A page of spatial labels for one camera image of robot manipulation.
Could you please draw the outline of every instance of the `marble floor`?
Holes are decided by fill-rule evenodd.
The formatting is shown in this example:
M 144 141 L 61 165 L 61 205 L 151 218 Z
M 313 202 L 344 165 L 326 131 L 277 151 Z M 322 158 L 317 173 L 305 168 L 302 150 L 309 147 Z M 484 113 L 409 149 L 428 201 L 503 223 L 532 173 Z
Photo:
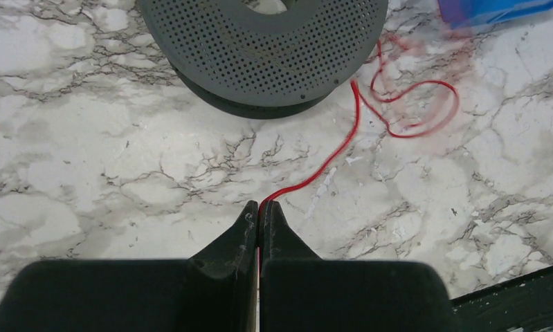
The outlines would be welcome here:
M 385 29 L 431 53 L 397 64 L 399 86 L 448 66 L 432 1 L 391 0 Z M 365 114 L 344 156 L 280 199 L 318 254 L 423 261 L 452 297 L 553 264 L 553 12 L 471 43 L 450 126 L 398 140 Z M 0 0 L 0 299 L 37 259 L 189 257 L 312 173 L 352 120 L 348 83 L 281 120 L 209 107 L 133 1 Z

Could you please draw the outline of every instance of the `perforated metal grille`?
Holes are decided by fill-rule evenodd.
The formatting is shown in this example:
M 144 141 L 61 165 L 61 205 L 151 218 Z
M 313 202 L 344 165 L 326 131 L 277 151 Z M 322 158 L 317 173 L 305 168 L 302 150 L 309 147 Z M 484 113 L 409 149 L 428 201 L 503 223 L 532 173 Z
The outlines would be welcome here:
M 282 16 L 282 27 L 269 31 L 246 27 L 241 11 L 220 1 L 245 7 L 240 0 L 142 0 L 141 6 L 154 38 L 185 76 L 220 97 L 263 107 L 331 92 L 363 63 L 386 15 L 382 1 L 309 0 L 317 4 L 302 24 L 287 29 L 290 17 L 273 15 Z

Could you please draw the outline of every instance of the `red wire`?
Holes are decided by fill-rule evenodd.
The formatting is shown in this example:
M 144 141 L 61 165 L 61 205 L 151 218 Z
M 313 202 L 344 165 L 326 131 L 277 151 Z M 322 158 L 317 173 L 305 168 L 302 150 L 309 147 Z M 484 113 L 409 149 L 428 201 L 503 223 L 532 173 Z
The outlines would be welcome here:
M 392 36 L 390 38 L 390 41 L 395 43 L 396 45 L 398 45 L 403 50 L 408 50 L 409 49 L 409 47 L 407 45 L 401 43 L 400 40 L 397 37 Z M 392 97 L 392 98 L 383 99 L 383 98 L 379 97 L 377 95 L 376 91 L 374 90 L 374 82 L 376 81 L 376 78 L 378 77 L 378 74 L 382 73 L 382 71 L 384 69 L 384 66 L 387 63 L 382 60 L 382 47 L 381 47 L 382 45 L 381 45 L 380 41 L 378 41 L 377 46 L 378 46 L 377 54 L 374 57 L 371 57 L 370 59 L 368 59 L 367 62 L 366 62 L 366 63 L 371 63 L 376 58 L 379 58 L 379 68 L 376 71 L 376 74 L 374 74 L 374 77 L 372 78 L 372 81 L 370 82 L 370 92 L 372 94 L 372 97 L 374 97 L 374 99 L 376 101 L 382 102 L 382 103 L 395 102 L 395 101 L 399 100 L 400 98 L 402 98 L 405 94 L 407 94 L 407 93 L 411 92 L 412 90 L 416 89 L 418 86 L 421 86 L 421 85 L 424 85 L 424 84 L 437 84 L 437 85 L 445 86 L 446 88 L 450 89 L 453 92 L 454 102 L 453 102 L 453 106 L 451 107 L 451 110 L 448 113 L 448 115 L 445 117 L 445 119 L 439 121 L 435 126 L 431 127 L 430 129 L 423 130 L 419 133 L 413 133 L 413 134 L 407 134 L 407 135 L 401 135 L 401 134 L 395 133 L 390 129 L 390 122 L 388 120 L 386 120 L 382 116 L 382 114 L 380 112 L 378 112 L 374 108 L 374 106 L 372 106 L 363 97 L 363 95 L 360 92 L 360 89 L 358 87 L 358 82 L 356 80 L 352 79 L 351 85 L 352 85 L 352 90 L 354 92 L 354 98 L 356 100 L 356 117 L 355 117 L 355 120 L 354 120 L 354 126 L 352 127 L 352 130 L 350 130 L 350 132 L 347 134 L 347 136 L 345 137 L 345 139 L 341 143 L 341 145 L 329 157 L 327 157 L 325 162 L 321 165 L 321 167 L 319 167 L 319 169 L 317 169 L 317 171 L 315 173 L 313 173 L 313 175 L 311 175 L 309 178 L 307 178 L 306 180 L 304 180 L 303 182 L 301 182 L 297 185 L 292 185 L 290 187 L 282 188 L 281 190 L 278 190 L 277 192 L 274 192 L 270 196 L 266 197 L 262 201 L 262 203 L 260 204 L 260 214 L 262 213 L 262 211 L 264 209 L 264 206 L 266 205 L 267 202 L 274 201 L 278 197 L 280 197 L 284 194 L 287 194 L 289 192 L 294 192 L 296 190 L 302 189 L 302 188 L 308 186 L 311 182 L 315 181 L 319 176 L 321 176 L 321 174 L 323 174 L 325 169 L 327 169 L 327 166 L 329 166 L 329 164 L 337 156 L 339 156 L 343 152 L 343 150 L 345 150 L 345 148 L 351 143 L 351 141 L 356 136 L 356 133 L 358 132 L 358 127 L 360 125 L 360 101 L 363 101 L 364 104 L 374 114 L 376 114 L 378 119 L 380 119 L 380 121 L 382 121 L 382 123 L 384 123 L 384 125 L 386 126 L 386 131 L 388 132 L 388 134 L 391 135 L 392 137 L 395 137 L 395 138 L 422 137 L 422 136 L 425 136 L 425 135 L 428 135 L 430 133 L 434 133 L 434 132 L 440 130 L 441 128 L 445 127 L 453 119 L 453 117 L 457 113 L 457 109 L 460 106 L 460 95 L 457 93 L 457 90 L 455 89 L 454 86 L 452 86 L 451 84 L 449 84 L 447 82 L 441 81 L 441 80 L 425 80 L 425 81 L 422 81 L 422 82 L 415 83 L 415 84 L 409 86 L 406 90 L 402 91 L 401 93 L 399 93 L 398 95 L 396 95 L 395 97 Z M 436 115 L 437 115 L 437 112 L 432 113 L 431 116 L 427 116 L 425 119 L 423 119 L 420 122 L 407 125 L 405 127 L 405 129 L 411 129 L 411 128 L 420 127 L 422 125 L 425 125 L 425 124 L 429 123 L 433 118 L 435 118 Z

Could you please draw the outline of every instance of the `black plastic part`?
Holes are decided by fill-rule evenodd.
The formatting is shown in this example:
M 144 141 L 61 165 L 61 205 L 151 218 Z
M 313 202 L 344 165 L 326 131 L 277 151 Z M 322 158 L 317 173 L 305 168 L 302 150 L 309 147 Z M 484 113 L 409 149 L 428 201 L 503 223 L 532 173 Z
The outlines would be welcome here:
M 553 266 L 454 299 L 453 308 L 464 331 L 553 331 Z
M 458 331 L 446 289 L 425 264 L 324 261 L 277 202 L 260 221 L 261 332 Z
M 321 260 L 319 255 L 289 227 L 278 202 L 267 202 L 261 213 L 258 234 L 261 264 L 270 259 Z
M 0 332 L 254 331 L 257 203 L 191 259 L 40 261 L 0 303 Z

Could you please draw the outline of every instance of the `blue object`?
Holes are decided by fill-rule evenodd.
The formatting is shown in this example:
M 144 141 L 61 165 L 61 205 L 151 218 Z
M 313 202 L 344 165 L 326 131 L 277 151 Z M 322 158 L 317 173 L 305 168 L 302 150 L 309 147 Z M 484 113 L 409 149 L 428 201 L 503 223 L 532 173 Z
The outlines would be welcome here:
M 451 28 L 508 21 L 553 8 L 553 0 L 438 0 Z

